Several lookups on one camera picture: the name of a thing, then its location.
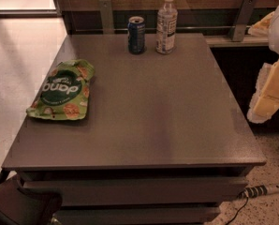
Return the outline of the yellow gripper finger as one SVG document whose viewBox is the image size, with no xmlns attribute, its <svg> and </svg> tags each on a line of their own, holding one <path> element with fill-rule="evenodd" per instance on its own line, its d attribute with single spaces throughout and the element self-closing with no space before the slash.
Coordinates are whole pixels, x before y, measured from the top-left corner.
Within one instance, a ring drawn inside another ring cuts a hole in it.
<svg viewBox="0 0 279 225">
<path fill-rule="evenodd" d="M 264 123 L 279 110 L 279 59 L 273 65 L 264 63 L 260 69 L 256 92 L 252 95 L 247 118 L 255 124 Z"/>
<path fill-rule="evenodd" d="M 266 37 L 269 34 L 269 28 L 272 23 L 274 12 L 269 13 L 264 18 L 262 18 L 260 21 L 253 24 L 248 29 L 248 34 L 253 37 Z"/>
</svg>

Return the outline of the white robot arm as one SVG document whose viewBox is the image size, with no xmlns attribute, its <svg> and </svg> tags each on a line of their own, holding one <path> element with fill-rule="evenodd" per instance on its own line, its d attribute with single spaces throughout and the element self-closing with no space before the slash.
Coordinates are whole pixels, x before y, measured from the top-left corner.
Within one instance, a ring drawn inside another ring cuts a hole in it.
<svg viewBox="0 0 279 225">
<path fill-rule="evenodd" d="M 267 37 L 269 49 L 279 54 L 279 6 L 253 24 L 248 33 Z M 264 63 L 257 75 L 256 92 L 252 95 L 247 118 L 255 124 L 264 123 L 279 110 L 279 59 L 272 65 Z"/>
</svg>

